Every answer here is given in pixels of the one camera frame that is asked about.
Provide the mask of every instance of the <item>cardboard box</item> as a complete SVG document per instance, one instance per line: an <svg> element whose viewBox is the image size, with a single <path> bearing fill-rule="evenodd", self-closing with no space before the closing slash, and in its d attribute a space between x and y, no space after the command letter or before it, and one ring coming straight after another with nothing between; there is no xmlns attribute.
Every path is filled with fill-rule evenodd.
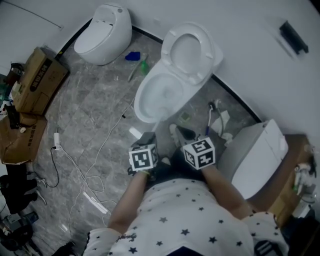
<svg viewBox="0 0 320 256"><path fill-rule="evenodd" d="M256 212L271 212L276 222L283 227L300 202L293 190L295 167L308 162L312 154L305 151L308 139L305 135L286 135L288 153L263 188L247 201Z"/></svg>
<svg viewBox="0 0 320 256"><path fill-rule="evenodd" d="M42 115L69 71L54 58L36 48L25 64L24 74L12 89L18 112Z"/></svg>
<svg viewBox="0 0 320 256"><path fill-rule="evenodd" d="M0 158L3 164L19 165L36 158L47 120L44 116L20 113L24 133L11 129L8 116L0 121Z"/></svg>

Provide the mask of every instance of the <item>marble floor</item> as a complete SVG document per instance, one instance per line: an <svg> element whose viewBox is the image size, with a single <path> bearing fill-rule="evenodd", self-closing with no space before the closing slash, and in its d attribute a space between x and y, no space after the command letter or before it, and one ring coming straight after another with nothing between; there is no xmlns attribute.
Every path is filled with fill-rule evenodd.
<svg viewBox="0 0 320 256"><path fill-rule="evenodd" d="M129 48L112 63L104 66L86 63L75 53L73 45L63 55L61 61L69 67L71 75L46 113L48 123L37 158L28 166L40 176L46 177L50 185L57 182L57 174L50 154L50 148L54 146L54 133L58 130L61 145L85 175L95 162L98 150L111 128L133 101L144 76L138 71L131 82L127 82L136 64L125 60L125 55L130 51L148 54L147 62L152 67L161 57L161 44L133 32ZM182 111L191 116L185 126L192 128L197 134L203 134L208 122L208 102L215 99L221 100L222 111L229 112L230 121L226 126L226 132L235 136L241 128L255 123L229 93L210 79L177 114L159 124L156 130L159 154L170 156L174 152L175 146L170 139L168 126L173 122L180 124L178 117ZM88 176L99 176L103 182L104 192L95 193L100 201L117 202L130 182L131 176L127 174L128 147L137 139L129 129L134 127L143 133L150 131L153 127L153 124L141 122L135 116L132 106L124 116L125 118L121 118L102 147L94 167L88 174ZM216 118L218 114L213 113L212 120ZM219 159L225 149L225 141L213 131L210 137ZM87 233L92 229L104 227L103 214L80 193L83 180L67 156L59 150L53 151L53 158L59 172L59 185L56 188L40 187L47 205L37 200L31 202L24 211L25 213L36 211L39 216L39 220L33 225L33 241L45 256L52 255L70 239L76 243L77 252L81 253L86 243ZM88 183L92 189L102 190L101 181L97 177L88 179ZM70 225L68 225L69 213L78 194L76 205L70 215ZM104 206L112 212L115 204L106 202ZM103 218L105 223L108 223L108 218L108 216Z"/></svg>

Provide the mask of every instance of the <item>toilet bowl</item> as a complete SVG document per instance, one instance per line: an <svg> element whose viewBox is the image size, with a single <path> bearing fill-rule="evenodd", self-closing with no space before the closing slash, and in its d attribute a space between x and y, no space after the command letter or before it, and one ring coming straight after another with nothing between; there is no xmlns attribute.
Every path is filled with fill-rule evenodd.
<svg viewBox="0 0 320 256"><path fill-rule="evenodd" d="M146 123L169 118L208 81L222 60L222 51L204 27L193 22L173 27L164 38L161 59L136 92L136 116Z"/></svg>
<svg viewBox="0 0 320 256"><path fill-rule="evenodd" d="M77 38L74 50L81 58L105 65L130 44L132 25L129 12L117 4L100 5L88 28Z"/></svg>

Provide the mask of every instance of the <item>white toilet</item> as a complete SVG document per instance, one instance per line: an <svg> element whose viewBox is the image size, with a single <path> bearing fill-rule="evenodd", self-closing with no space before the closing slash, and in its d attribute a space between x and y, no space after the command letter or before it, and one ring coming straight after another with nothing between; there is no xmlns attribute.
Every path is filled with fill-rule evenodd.
<svg viewBox="0 0 320 256"><path fill-rule="evenodd" d="M96 9L90 25L75 41L74 50L87 62L105 65L129 46L131 36L128 10L105 3Z"/></svg>
<svg viewBox="0 0 320 256"><path fill-rule="evenodd" d="M180 110L208 81L223 60L221 49L199 24L184 22L167 33L161 59L140 84L134 111L146 123Z"/></svg>

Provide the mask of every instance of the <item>person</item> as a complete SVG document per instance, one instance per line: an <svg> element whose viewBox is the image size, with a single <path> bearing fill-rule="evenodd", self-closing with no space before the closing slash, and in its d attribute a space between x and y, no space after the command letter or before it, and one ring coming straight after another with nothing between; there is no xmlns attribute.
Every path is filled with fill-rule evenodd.
<svg viewBox="0 0 320 256"><path fill-rule="evenodd" d="M46 182L40 178L34 178L30 180L15 180L10 175L1 176L0 190L5 198L10 213L16 214L22 211L31 201L36 201L38 198L40 198L44 204L47 205L46 200L38 190L30 194L25 194L40 184L44 184L44 186L47 187Z"/></svg>
<svg viewBox="0 0 320 256"><path fill-rule="evenodd" d="M170 132L176 141L179 127ZM253 213L214 165L196 171L177 149L152 172L134 175L108 227L89 232L83 256L280 256L288 250L272 213Z"/></svg>

